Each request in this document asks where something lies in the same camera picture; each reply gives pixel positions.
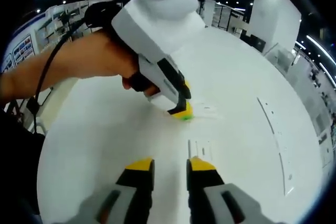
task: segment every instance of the white table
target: white table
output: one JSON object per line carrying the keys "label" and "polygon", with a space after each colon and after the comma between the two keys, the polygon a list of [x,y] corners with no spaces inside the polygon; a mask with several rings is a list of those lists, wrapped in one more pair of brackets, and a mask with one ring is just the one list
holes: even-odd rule
{"label": "white table", "polygon": [[[321,185],[318,141],[308,113],[280,72],[216,28],[206,28],[174,58],[193,97],[216,107],[219,117],[180,122],[142,94],[123,90],[118,77],[78,81],[40,158],[37,189],[45,224],[82,215],[88,197],[115,183],[125,165],[147,156],[156,165],[148,223],[188,223],[189,139],[209,140],[224,182],[258,200],[272,220],[293,223],[308,210]],[[271,104],[288,136],[295,188],[287,196],[277,146],[257,97]]]}

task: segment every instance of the finger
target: finger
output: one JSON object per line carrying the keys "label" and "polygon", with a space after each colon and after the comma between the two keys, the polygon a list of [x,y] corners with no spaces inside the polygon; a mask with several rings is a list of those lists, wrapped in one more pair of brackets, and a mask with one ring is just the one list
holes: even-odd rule
{"label": "finger", "polygon": [[126,90],[129,90],[131,88],[131,85],[129,84],[128,80],[124,77],[122,78],[122,86]]}
{"label": "finger", "polygon": [[148,88],[147,90],[145,90],[144,93],[147,96],[151,97],[152,95],[155,95],[155,94],[159,93],[159,91],[160,91],[159,88],[157,86],[153,85],[150,88]]}

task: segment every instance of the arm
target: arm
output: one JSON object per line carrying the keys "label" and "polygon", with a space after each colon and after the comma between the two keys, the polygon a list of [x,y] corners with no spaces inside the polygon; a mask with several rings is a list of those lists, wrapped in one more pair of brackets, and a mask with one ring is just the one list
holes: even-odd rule
{"label": "arm", "polygon": [[[35,94],[51,51],[31,57],[1,76],[0,103],[29,98]],[[119,74],[129,78],[137,69],[137,64],[123,48],[113,43],[104,32],[98,31],[61,47],[50,65],[42,90],[70,77],[90,78]]]}

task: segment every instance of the poster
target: poster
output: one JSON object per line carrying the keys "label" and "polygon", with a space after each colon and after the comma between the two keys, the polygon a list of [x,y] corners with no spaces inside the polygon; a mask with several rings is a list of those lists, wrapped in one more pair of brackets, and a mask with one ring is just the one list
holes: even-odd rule
{"label": "poster", "polygon": [[12,54],[8,54],[3,61],[1,72],[7,72],[16,67],[16,64],[13,62]]}
{"label": "poster", "polygon": [[35,55],[32,38],[28,35],[13,50],[13,61],[18,65],[26,58]]}

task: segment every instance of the white pillar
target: white pillar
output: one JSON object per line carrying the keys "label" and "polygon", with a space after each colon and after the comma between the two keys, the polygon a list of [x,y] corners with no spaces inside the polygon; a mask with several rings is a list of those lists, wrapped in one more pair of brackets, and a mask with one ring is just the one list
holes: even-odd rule
{"label": "white pillar", "polygon": [[276,43],[292,51],[299,34],[301,13],[290,0],[255,0],[247,35],[266,42],[263,52]]}
{"label": "white pillar", "polygon": [[212,20],[214,18],[215,13],[215,4],[214,0],[205,0],[203,5],[202,17],[205,25],[211,26]]}

